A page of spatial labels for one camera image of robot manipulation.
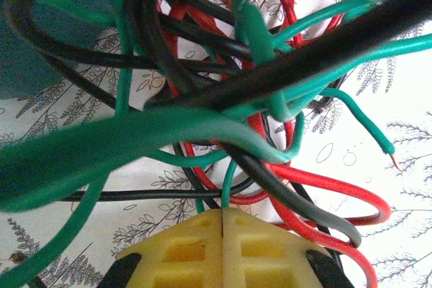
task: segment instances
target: copper wire tip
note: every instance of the copper wire tip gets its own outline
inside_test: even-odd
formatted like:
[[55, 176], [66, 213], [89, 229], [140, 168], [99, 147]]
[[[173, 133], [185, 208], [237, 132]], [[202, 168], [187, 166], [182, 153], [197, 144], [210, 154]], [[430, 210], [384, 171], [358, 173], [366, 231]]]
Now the copper wire tip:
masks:
[[394, 157], [394, 155], [390, 155], [391, 161], [393, 162], [395, 168], [397, 170], [399, 170], [400, 172], [404, 172], [404, 170], [400, 167], [399, 163], [397, 162], [396, 158]]

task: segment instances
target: fern print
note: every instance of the fern print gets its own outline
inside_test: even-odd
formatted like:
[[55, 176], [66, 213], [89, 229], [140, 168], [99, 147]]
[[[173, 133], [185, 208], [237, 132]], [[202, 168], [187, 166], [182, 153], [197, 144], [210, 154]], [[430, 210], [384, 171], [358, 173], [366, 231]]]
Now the fern print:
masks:
[[[425, 240], [430, 242], [432, 234], [432, 192], [428, 187], [428, 183], [432, 180], [432, 152], [416, 154], [422, 144], [426, 144], [425, 148], [430, 148], [432, 140], [431, 132], [428, 130], [432, 117], [430, 111], [426, 112], [427, 122], [424, 125], [415, 125], [404, 121], [393, 121], [387, 124], [387, 128], [398, 134], [394, 140], [394, 144], [400, 148], [405, 148], [410, 153], [409, 156], [400, 161], [402, 171], [396, 171], [394, 166], [388, 167], [390, 170], [395, 170], [396, 175], [402, 176], [405, 173], [419, 172], [423, 178], [423, 187], [418, 185], [413, 188], [410, 184], [409, 188], [400, 190], [401, 198], [407, 198], [409, 202], [408, 208], [392, 207], [393, 215], [386, 224], [366, 233], [364, 237], [372, 237], [380, 235], [388, 231], [398, 231], [404, 224], [413, 223], [409, 231], [409, 238], [415, 240]], [[391, 285], [399, 281], [410, 280], [409, 287], [431, 288], [432, 275], [430, 264], [432, 262], [432, 248], [429, 244], [425, 244], [426, 249], [421, 252], [406, 251], [404, 253], [395, 252], [389, 256], [378, 258], [373, 265], [378, 273], [380, 283]]]
[[[39, 242], [35, 242], [21, 225], [15, 220], [7, 220], [11, 230], [16, 236], [19, 243], [16, 251], [22, 253], [25, 257], [30, 257], [40, 249]], [[68, 257], [58, 256], [38, 277], [43, 281], [47, 288], [69, 288], [71, 286], [88, 286], [94, 287], [102, 280], [103, 275], [96, 271], [94, 266], [89, 263], [88, 258], [84, 255], [85, 251], [92, 245], [90, 243], [81, 253], [72, 261]]]
[[[191, 189], [188, 178], [183, 171], [179, 170], [164, 170], [163, 175], [159, 176], [159, 180], [151, 185], [158, 189]], [[128, 225], [126, 228], [119, 227], [114, 231], [113, 243], [115, 246], [111, 249], [111, 255], [117, 257], [128, 247], [150, 237], [153, 232], [167, 229], [196, 214], [195, 203], [191, 199], [168, 200], [159, 205], [159, 210], [163, 211], [163, 216], [158, 221], [152, 215], [144, 214], [138, 218], [139, 222], [136, 224]]]
[[315, 123], [311, 129], [313, 133], [319, 132], [323, 134], [326, 131], [330, 131], [333, 129], [343, 110], [344, 108], [341, 101], [335, 99], [324, 109], [314, 109], [307, 114], [306, 127], [309, 128], [312, 123]]
[[[430, 230], [432, 229], [432, 193], [422, 192], [414, 189], [403, 188], [400, 192], [403, 196], [408, 196], [416, 200], [425, 201], [425, 208], [392, 208], [393, 215], [392, 219], [388, 224], [384, 224], [380, 228], [367, 233], [364, 237], [370, 237], [378, 234], [382, 234], [386, 231], [397, 230], [397, 227], [403, 226], [404, 222], [408, 217], [417, 216], [421, 222], [420, 226], [415, 226], [410, 231], [411, 239], [424, 239], [429, 241]], [[432, 249], [431, 251], [423, 252], [421, 255], [414, 256], [413, 253], [395, 253], [389, 256], [378, 258], [374, 261], [373, 266], [377, 270], [378, 279], [380, 283], [392, 283], [395, 280], [406, 280], [407, 276], [413, 276], [413, 287], [425, 288], [431, 287], [431, 275], [430, 271], [424, 272], [425, 265], [430, 264], [432, 261]]]
[[[432, 113], [427, 111], [425, 115], [430, 123], [432, 121]], [[417, 149], [420, 144], [425, 144], [427, 148], [431, 147], [432, 133], [426, 127], [394, 121], [388, 123], [387, 128], [403, 133], [402, 137], [394, 140], [394, 144], [397, 146], [405, 146], [410, 150]], [[423, 172], [423, 182], [428, 183], [432, 181], [432, 150], [426, 153], [422, 152], [421, 154], [410, 153], [399, 164], [402, 167], [402, 171], [397, 171], [396, 175], [403, 175], [406, 172], [413, 171], [415, 167], [420, 165], [420, 169]]]

